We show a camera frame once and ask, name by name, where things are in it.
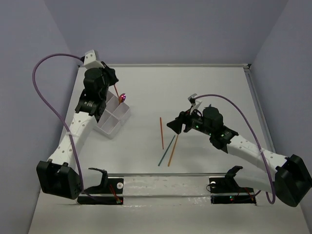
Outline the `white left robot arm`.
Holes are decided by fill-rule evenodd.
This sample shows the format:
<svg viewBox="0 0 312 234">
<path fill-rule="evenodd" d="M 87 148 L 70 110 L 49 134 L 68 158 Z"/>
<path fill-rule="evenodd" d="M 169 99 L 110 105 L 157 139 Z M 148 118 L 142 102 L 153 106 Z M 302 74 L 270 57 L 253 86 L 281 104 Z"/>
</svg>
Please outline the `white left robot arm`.
<svg viewBox="0 0 312 234">
<path fill-rule="evenodd" d="M 36 167 L 44 193 L 76 199 L 84 191 L 83 176 L 78 155 L 105 109 L 108 89 L 118 82 L 114 69 L 103 61 L 84 73 L 84 89 L 70 125 L 65 124 L 66 135 L 46 161 Z"/>
</svg>

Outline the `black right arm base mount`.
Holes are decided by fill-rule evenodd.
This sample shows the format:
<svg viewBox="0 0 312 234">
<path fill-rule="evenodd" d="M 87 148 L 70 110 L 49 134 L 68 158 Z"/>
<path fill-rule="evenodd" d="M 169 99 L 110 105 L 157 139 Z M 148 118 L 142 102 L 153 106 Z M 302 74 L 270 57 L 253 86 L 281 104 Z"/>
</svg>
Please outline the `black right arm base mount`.
<svg viewBox="0 0 312 234">
<path fill-rule="evenodd" d="M 253 188 L 239 187 L 234 180 L 242 166 L 234 166 L 223 177 L 211 177 L 206 190 L 211 194 L 212 204 L 254 204 Z"/>
</svg>

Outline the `iridescent ornate spoon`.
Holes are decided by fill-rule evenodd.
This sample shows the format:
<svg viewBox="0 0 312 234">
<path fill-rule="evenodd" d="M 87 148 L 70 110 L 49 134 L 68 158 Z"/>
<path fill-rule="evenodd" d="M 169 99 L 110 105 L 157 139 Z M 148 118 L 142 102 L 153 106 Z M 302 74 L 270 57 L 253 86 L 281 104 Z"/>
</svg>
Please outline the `iridescent ornate spoon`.
<svg viewBox="0 0 312 234">
<path fill-rule="evenodd" d="M 126 100 L 126 94 L 122 93 L 119 97 L 118 97 L 118 101 L 119 104 L 123 103 Z"/>
</svg>

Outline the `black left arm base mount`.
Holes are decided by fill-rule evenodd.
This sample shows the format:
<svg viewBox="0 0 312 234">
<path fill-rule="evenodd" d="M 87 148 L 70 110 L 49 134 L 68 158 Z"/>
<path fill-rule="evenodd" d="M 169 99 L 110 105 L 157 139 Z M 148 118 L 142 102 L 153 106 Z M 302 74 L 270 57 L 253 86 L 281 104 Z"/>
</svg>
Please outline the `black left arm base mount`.
<svg viewBox="0 0 312 234">
<path fill-rule="evenodd" d="M 124 178 L 109 177 L 104 169 L 89 168 L 101 173 L 101 181 L 97 186 L 91 186 L 80 194 L 77 203 L 80 205 L 123 205 Z"/>
</svg>

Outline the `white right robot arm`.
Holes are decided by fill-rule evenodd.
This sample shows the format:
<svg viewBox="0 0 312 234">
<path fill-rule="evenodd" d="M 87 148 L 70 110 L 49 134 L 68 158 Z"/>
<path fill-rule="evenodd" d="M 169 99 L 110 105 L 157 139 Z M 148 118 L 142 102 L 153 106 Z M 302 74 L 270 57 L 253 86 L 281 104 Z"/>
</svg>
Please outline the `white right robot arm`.
<svg viewBox="0 0 312 234">
<path fill-rule="evenodd" d="M 312 177 L 301 157 L 279 155 L 251 143 L 225 126 L 223 115 L 215 107 L 206 107 L 202 113 L 197 109 L 182 111 L 167 123 L 167 127 L 176 134 L 191 129 L 206 134 L 218 150 L 241 158 L 265 172 L 265 175 L 243 176 L 237 174 L 243 170 L 242 166 L 231 168 L 224 179 L 229 191 L 250 187 L 272 193 L 284 204 L 296 207 L 312 187 Z"/>
</svg>

